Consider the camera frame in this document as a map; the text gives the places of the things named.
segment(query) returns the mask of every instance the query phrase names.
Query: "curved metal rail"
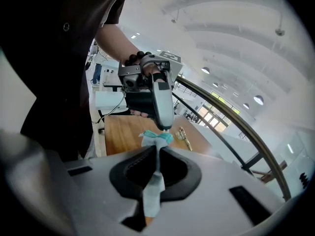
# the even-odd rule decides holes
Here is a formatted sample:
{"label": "curved metal rail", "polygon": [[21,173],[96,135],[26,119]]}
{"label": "curved metal rail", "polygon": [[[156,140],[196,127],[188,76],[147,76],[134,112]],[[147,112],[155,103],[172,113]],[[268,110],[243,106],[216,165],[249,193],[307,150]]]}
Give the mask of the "curved metal rail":
{"label": "curved metal rail", "polygon": [[[274,175],[275,179],[277,180],[277,182],[280,186],[280,189],[283,193],[284,200],[286,200],[286,201],[289,200],[291,198],[291,194],[290,194],[290,190],[289,190],[289,187],[287,185],[287,182],[286,182],[284,175],[282,173],[282,170],[279,167],[273,154],[271,153],[269,148],[266,146],[266,144],[263,142],[263,140],[258,136],[258,134],[241,117],[239,117],[238,114],[236,114],[231,108],[229,108],[227,105],[225,105],[224,103],[222,103],[221,101],[216,99],[213,95],[211,95],[210,93],[208,93],[204,89],[198,87],[194,83],[192,83],[192,82],[190,82],[190,81],[188,81],[182,77],[179,77],[179,76],[177,77],[176,81],[178,81],[180,84],[187,87],[188,89],[190,89],[191,91],[193,91],[194,93],[196,93],[200,97],[202,97],[204,100],[208,101],[213,106],[215,106],[218,110],[220,110],[223,114],[225,114],[249,138],[249,140],[252,142],[252,144],[258,150],[260,156],[262,156],[265,159],[266,163],[270,167],[270,170],[271,170],[272,174]],[[189,109],[200,118],[200,115],[196,112],[195,109],[193,109],[191,107],[189,107]],[[214,131],[214,133],[221,140],[223,139],[225,141],[225,139],[216,130]],[[228,148],[232,151],[233,154],[236,152],[234,149],[231,149],[230,146]],[[245,163],[244,165],[242,163],[242,162],[244,162],[243,160],[242,161],[240,160],[240,162],[241,162],[242,168],[244,168],[244,170],[248,170],[248,168],[249,168],[248,166],[252,165],[251,161]]]}

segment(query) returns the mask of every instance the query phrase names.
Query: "person in striped shirt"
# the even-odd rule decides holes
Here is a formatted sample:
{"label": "person in striped shirt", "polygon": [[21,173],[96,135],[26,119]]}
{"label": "person in striped shirt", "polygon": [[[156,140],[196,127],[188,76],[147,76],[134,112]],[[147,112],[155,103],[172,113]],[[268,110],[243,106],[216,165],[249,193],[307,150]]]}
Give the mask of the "person in striped shirt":
{"label": "person in striped shirt", "polygon": [[107,54],[97,45],[97,54],[94,58],[96,65],[92,79],[92,87],[99,87],[100,73],[102,71],[102,64],[105,60],[108,60]]}

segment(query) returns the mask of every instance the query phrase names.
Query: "finger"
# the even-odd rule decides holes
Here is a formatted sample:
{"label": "finger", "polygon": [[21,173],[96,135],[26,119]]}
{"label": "finger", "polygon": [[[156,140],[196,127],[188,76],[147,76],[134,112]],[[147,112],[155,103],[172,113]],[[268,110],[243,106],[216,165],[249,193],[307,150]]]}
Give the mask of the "finger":
{"label": "finger", "polygon": [[141,113],[141,116],[147,118],[149,115],[147,113]]}
{"label": "finger", "polygon": [[139,111],[135,110],[133,113],[134,113],[135,116],[141,116],[141,112],[139,112]]}

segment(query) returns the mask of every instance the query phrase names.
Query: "blue jeans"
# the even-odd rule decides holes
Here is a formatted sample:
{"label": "blue jeans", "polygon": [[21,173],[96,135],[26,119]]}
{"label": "blue jeans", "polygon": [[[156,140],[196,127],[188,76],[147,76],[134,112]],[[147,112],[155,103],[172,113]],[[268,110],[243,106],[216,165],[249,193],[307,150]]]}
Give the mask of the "blue jeans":
{"label": "blue jeans", "polygon": [[101,64],[96,64],[95,65],[95,70],[94,70],[94,74],[93,74],[93,79],[92,79],[92,83],[96,84],[96,80],[99,81],[100,80],[100,73],[102,71],[102,65]]}

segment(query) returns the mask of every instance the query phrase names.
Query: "shirt button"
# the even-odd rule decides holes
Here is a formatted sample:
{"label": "shirt button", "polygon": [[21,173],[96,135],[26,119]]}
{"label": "shirt button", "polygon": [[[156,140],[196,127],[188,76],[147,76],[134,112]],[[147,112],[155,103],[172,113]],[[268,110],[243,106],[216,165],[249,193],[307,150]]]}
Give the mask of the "shirt button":
{"label": "shirt button", "polygon": [[65,23],[65,24],[63,25],[63,30],[64,30],[64,31],[68,31],[69,28],[70,28],[69,23]]}

